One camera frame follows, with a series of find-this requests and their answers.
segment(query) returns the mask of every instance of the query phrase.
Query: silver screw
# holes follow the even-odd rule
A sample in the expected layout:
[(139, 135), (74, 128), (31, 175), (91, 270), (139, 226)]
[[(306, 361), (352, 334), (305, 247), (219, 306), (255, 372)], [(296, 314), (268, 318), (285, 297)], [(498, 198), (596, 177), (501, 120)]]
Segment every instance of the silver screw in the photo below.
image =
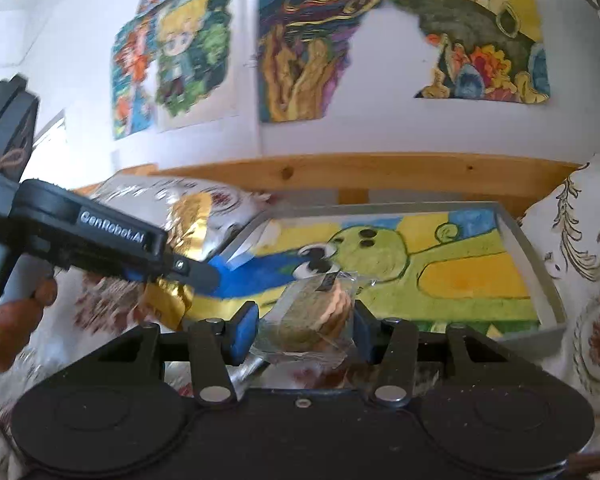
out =
[(308, 408), (309, 406), (311, 406), (311, 401), (309, 399), (296, 400), (296, 408)]
[(231, 397), (231, 391), (224, 386), (207, 386), (200, 390), (200, 399), (206, 402), (225, 402)]
[(384, 402), (399, 402), (407, 396), (407, 392), (400, 386), (394, 386), (393, 384), (386, 384), (380, 386), (376, 390), (376, 397)]

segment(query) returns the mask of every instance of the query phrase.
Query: screw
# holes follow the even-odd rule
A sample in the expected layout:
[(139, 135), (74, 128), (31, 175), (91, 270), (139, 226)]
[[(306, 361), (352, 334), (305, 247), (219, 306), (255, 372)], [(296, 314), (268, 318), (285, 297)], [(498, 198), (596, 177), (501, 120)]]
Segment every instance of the screw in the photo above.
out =
[(407, 396), (407, 392), (403, 388), (393, 384), (380, 386), (375, 394), (378, 399), (384, 400), (384, 402), (399, 402)]
[(231, 397), (231, 391), (224, 386), (207, 386), (200, 390), (200, 399), (206, 402), (225, 402)]

